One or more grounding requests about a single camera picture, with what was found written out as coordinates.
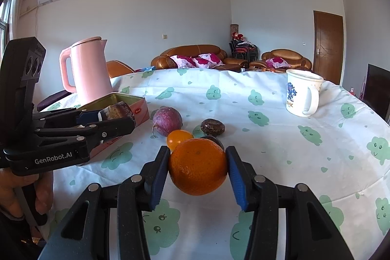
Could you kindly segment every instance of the purple vegetable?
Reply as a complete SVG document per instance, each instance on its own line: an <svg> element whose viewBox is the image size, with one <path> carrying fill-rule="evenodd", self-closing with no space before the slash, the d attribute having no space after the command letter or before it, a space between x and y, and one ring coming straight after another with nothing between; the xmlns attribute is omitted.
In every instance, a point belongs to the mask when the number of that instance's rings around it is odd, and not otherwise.
<svg viewBox="0 0 390 260"><path fill-rule="evenodd" d="M157 110L153 116L153 128L152 134L154 134L154 129L164 137L168 136L172 131L178 130L183 126L183 119L181 118L180 113L172 107L161 107Z"/></svg>

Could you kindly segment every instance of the pink and white pillow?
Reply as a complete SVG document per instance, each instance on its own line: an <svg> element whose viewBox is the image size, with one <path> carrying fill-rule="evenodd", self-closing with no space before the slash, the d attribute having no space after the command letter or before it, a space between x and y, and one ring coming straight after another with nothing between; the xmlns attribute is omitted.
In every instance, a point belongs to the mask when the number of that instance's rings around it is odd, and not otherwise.
<svg viewBox="0 0 390 260"><path fill-rule="evenodd" d="M177 68L196 68L196 64L191 58L186 56L171 56L172 60L177 64Z"/></svg>
<svg viewBox="0 0 390 260"><path fill-rule="evenodd" d="M286 60L284 60L280 57L268 59L268 60L266 60L266 63L268 65L268 67L270 67L270 68L271 67L274 67L274 68L291 67L291 65L288 64Z"/></svg>
<svg viewBox="0 0 390 260"><path fill-rule="evenodd" d="M224 65L222 63L221 59L214 53L200 54L199 57L212 63L215 67L218 67L220 65Z"/></svg>
<svg viewBox="0 0 390 260"><path fill-rule="evenodd" d="M197 68L213 68L215 65L206 59L192 58Z"/></svg>

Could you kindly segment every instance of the metal screw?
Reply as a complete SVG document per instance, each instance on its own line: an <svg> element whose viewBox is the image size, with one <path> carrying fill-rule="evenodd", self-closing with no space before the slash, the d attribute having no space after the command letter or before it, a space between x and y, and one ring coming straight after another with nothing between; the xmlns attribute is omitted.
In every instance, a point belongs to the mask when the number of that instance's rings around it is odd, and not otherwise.
<svg viewBox="0 0 390 260"><path fill-rule="evenodd" d="M303 183L299 183L297 188L301 191L301 192L306 192L309 188L307 187L306 184L303 184Z"/></svg>
<svg viewBox="0 0 390 260"><path fill-rule="evenodd" d="M256 175L253 179L257 183L264 183L266 181L266 177L263 175Z"/></svg>
<svg viewBox="0 0 390 260"><path fill-rule="evenodd" d="M139 174L134 174L130 180L134 183L138 183L138 182L141 182L142 181L142 176L139 175Z"/></svg>
<svg viewBox="0 0 390 260"><path fill-rule="evenodd" d="M97 191L98 189L99 189L99 184L97 183L92 183L89 184L88 186L88 190L90 190L91 192Z"/></svg>

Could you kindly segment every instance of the hand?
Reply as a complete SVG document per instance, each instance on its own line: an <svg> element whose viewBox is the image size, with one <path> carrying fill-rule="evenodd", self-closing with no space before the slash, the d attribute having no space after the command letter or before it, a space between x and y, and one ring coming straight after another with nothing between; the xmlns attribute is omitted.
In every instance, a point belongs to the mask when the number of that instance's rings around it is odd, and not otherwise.
<svg viewBox="0 0 390 260"><path fill-rule="evenodd" d="M23 211L15 196L14 188L30 185L37 181L38 174L16 176L9 168L0 169L0 205L14 217L22 217ZM53 204L53 171L42 174L35 184L37 198L35 208L41 215L47 213Z"/></svg>

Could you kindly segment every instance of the white wall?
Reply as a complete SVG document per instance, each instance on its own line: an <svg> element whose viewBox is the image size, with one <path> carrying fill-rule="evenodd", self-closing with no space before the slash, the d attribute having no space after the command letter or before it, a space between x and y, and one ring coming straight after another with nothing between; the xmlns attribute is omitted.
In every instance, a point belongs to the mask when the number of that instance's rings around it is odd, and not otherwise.
<svg viewBox="0 0 390 260"><path fill-rule="evenodd" d="M22 12L36 3L25 0ZM206 43L229 51L230 23L230 0L60 0L22 16L18 37L35 36L37 27L37 38L47 50L37 103L63 89L59 54L81 39L108 39L106 60L136 69L178 45Z"/></svg>
<svg viewBox="0 0 390 260"><path fill-rule="evenodd" d="M343 0L231 0L231 4L233 24L239 24L240 33L257 45L261 54L287 48L311 62L314 10L345 17Z"/></svg>
<svg viewBox="0 0 390 260"><path fill-rule="evenodd" d="M390 71L390 0L345 0L347 54L343 87L359 94L367 65Z"/></svg>

